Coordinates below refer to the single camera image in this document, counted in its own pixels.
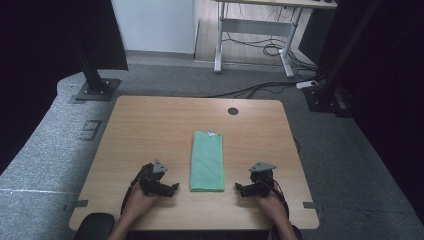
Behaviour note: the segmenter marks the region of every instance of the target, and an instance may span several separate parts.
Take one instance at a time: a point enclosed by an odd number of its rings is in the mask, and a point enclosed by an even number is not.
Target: person's arm
[[[267,197],[254,197],[259,206],[274,222],[281,240],[297,240],[292,224],[287,218],[286,209],[272,191]]]
[[[127,237],[131,225],[139,217],[143,216],[159,199],[159,196],[146,196],[136,183],[131,191],[131,196],[128,199],[125,209],[121,217],[116,221],[113,230],[108,237],[108,240],[124,240]]]

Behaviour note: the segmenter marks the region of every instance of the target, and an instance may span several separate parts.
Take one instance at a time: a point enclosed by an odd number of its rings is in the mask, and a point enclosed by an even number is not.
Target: hole in table
[[[238,109],[237,108],[229,108],[228,109],[228,113],[230,115],[237,115],[238,114]]]

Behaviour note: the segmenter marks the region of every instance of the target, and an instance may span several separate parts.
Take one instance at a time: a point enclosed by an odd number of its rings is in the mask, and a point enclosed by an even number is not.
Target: green towel
[[[204,132],[195,132],[191,154],[190,190],[222,192],[224,189],[222,135],[209,136]]]

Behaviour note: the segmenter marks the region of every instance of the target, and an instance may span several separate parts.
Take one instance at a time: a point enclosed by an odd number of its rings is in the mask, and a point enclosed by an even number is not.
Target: wooden table
[[[237,108],[230,115],[229,108]],[[190,159],[195,131],[223,135],[224,192],[190,192]],[[250,184],[248,169],[258,161],[277,165],[290,220],[301,229],[319,225],[308,184],[281,102],[271,100],[122,96],[110,117],[69,225],[78,229],[92,212],[119,218],[122,199],[141,167],[159,159],[169,171],[161,182],[180,187],[162,198],[133,230],[269,229],[269,219],[234,183]]]
[[[313,0],[215,0],[220,2],[219,18],[218,18],[218,43],[215,48],[215,65],[214,72],[221,72],[222,62],[222,33],[247,33],[258,35],[272,35],[287,37],[284,49],[281,49],[280,57],[283,63],[285,73],[288,78],[293,78],[294,74],[290,66],[290,61],[287,57],[288,50],[293,41],[297,25],[299,23],[300,14],[303,8],[319,8],[319,9],[334,9],[337,4],[332,0],[330,3]],[[291,23],[270,22],[270,21],[252,21],[245,19],[231,19],[225,17],[225,4],[229,3],[244,3],[256,5],[272,5],[272,6],[287,6],[294,7],[294,13]]]

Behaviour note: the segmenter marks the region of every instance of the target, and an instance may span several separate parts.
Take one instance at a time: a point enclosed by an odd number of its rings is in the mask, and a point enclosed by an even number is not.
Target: desk leg
[[[283,50],[280,50],[280,58],[283,62],[284,70],[286,71],[286,75],[288,78],[294,77],[293,71],[290,66],[290,60],[287,57],[287,53],[290,49],[291,43],[293,42],[293,37],[294,33],[296,32],[297,25],[299,23],[300,14],[302,14],[302,8],[298,7],[294,12],[294,18],[292,21],[292,26],[290,27],[289,35],[287,36],[286,46],[283,48]]]
[[[215,73],[221,73],[221,62],[222,62],[222,25],[224,24],[224,9],[225,3],[221,2],[221,11],[219,13],[218,22],[218,44],[215,49]]]

